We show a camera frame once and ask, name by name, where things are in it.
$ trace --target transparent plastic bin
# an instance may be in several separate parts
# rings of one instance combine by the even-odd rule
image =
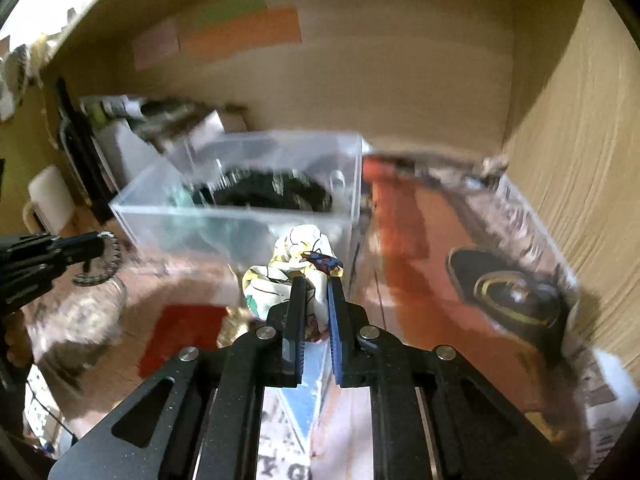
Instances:
[[[332,211],[169,205],[175,190],[216,180],[234,167],[302,171],[331,192]],[[232,134],[203,146],[185,140],[123,189],[111,202],[111,209],[139,250],[212,253],[239,272],[266,265],[277,238],[292,227],[315,224],[349,267],[351,227],[360,215],[361,168],[362,138],[358,134]]]

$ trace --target silver bolt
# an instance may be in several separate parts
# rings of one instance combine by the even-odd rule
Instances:
[[[375,339],[380,335],[380,330],[377,326],[367,325],[360,329],[360,335],[364,339]]]
[[[441,345],[436,348],[436,355],[443,361],[451,361],[456,356],[456,351],[449,345]]]
[[[276,329],[273,326],[261,326],[258,330],[255,331],[255,335],[258,336],[258,339],[271,339],[276,335]]]
[[[180,350],[178,357],[180,358],[180,361],[193,361],[194,359],[197,359],[199,354],[200,351],[195,346],[185,346]]]

